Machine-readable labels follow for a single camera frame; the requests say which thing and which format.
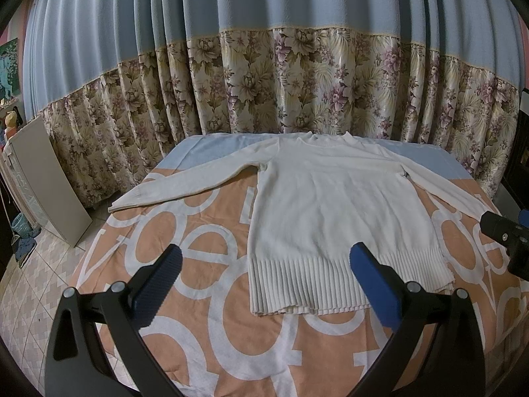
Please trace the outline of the white knit sweater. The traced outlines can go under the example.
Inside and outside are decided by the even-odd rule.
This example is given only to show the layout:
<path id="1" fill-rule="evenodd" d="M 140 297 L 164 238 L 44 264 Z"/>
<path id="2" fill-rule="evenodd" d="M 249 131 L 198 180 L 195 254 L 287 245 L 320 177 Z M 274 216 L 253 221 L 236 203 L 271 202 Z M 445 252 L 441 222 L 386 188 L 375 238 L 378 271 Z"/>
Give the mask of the white knit sweater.
<path id="1" fill-rule="evenodd" d="M 254 315 L 328 315 L 368 300 L 350 269 L 364 244 L 380 263 L 429 291 L 453 282 L 418 190 L 480 219 L 488 206 L 430 169 L 350 134 L 275 136 L 133 188 L 111 211 L 169 202 L 257 169 L 247 238 Z"/>

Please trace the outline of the blue clothes pile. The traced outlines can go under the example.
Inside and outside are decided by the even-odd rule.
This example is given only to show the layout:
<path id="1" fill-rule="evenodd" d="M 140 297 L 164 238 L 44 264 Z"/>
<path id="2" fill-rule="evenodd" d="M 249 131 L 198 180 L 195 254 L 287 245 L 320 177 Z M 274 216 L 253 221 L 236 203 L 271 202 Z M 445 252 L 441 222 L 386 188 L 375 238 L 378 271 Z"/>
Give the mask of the blue clothes pile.
<path id="1" fill-rule="evenodd" d="M 37 246 L 36 237 L 41 232 L 41 226 L 37 225 L 33 228 L 25 215 L 20 212 L 13 220 L 11 229 L 14 233 L 15 261 L 22 266 Z"/>

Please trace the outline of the orange and blue bedsheet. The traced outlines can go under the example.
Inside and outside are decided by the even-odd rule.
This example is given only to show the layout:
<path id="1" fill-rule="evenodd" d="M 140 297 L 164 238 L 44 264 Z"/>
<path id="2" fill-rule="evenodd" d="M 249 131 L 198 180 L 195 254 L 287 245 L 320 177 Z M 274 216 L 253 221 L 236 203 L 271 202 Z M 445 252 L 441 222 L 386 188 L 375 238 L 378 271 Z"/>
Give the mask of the orange and blue bedsheet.
<path id="1" fill-rule="evenodd" d="M 169 244 L 183 269 L 141 335 L 188 396 L 344 396 L 389 338 L 369 310 L 329 316 L 254 316 L 249 309 L 247 233 L 256 177 L 185 200 L 113 213 L 70 283 L 85 293 L 128 281 Z M 459 287 L 471 295 L 489 389 L 512 372 L 528 343 L 528 284 L 478 223 L 422 195 Z"/>

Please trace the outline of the white cabinet board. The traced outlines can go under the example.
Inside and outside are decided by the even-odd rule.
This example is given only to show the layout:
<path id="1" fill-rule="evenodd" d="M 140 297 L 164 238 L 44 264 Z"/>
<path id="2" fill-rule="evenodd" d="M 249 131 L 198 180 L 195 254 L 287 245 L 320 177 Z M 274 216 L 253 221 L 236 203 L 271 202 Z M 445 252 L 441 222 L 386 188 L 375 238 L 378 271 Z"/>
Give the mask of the white cabinet board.
<path id="1" fill-rule="evenodd" d="M 92 218 L 59 164 L 42 117 L 31 120 L 7 141 L 3 158 L 27 219 L 68 245 L 76 245 Z"/>

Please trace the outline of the yellow toy figure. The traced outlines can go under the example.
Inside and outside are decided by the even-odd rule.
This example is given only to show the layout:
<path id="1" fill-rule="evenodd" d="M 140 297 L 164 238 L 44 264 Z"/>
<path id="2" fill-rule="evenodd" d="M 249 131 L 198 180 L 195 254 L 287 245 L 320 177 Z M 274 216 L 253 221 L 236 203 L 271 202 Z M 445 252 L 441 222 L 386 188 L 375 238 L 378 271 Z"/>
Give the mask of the yellow toy figure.
<path id="1" fill-rule="evenodd" d="M 9 140 L 17 133 L 19 126 L 19 114 L 17 110 L 9 111 L 5 116 L 5 137 Z"/>

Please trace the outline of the blue floral curtain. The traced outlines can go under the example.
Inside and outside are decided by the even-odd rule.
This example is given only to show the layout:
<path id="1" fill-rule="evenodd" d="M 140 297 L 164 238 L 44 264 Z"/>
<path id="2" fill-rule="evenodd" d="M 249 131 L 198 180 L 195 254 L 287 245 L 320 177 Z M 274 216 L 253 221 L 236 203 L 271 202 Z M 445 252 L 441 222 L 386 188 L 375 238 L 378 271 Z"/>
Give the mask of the blue floral curtain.
<path id="1" fill-rule="evenodd" d="M 509 0 L 34 0 L 22 91 L 88 207 L 212 133 L 434 144 L 493 195 L 523 73 Z"/>

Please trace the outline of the green wall picture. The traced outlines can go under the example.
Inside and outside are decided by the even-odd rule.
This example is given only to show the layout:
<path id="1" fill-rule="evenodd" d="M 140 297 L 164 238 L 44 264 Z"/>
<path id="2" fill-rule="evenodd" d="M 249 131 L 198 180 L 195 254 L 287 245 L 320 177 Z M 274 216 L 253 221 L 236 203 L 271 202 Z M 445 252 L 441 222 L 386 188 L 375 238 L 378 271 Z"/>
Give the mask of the green wall picture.
<path id="1" fill-rule="evenodd" d="M 20 94 L 18 39 L 1 45 L 0 82 L 1 99 L 10 101 Z"/>

